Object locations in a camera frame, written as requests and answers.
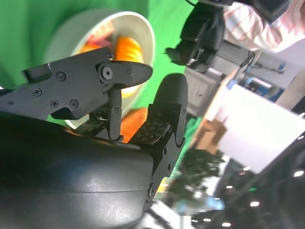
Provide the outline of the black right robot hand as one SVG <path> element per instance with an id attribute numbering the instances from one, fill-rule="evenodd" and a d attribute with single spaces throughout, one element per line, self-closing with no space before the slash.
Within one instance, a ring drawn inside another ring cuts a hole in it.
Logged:
<path id="1" fill-rule="evenodd" d="M 121 90 L 152 67 L 107 47 L 24 71 L 0 92 L 0 226 L 125 229 L 152 206 L 183 149 L 188 84 L 164 77 L 146 121 L 124 143 Z"/>

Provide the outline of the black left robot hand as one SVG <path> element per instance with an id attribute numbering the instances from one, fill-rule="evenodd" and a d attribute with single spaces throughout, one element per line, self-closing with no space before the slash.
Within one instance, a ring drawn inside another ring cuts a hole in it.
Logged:
<path id="1" fill-rule="evenodd" d="M 224 31 L 223 6 L 198 2 L 184 23 L 180 42 L 165 54 L 174 64 L 204 73 L 222 45 Z"/>

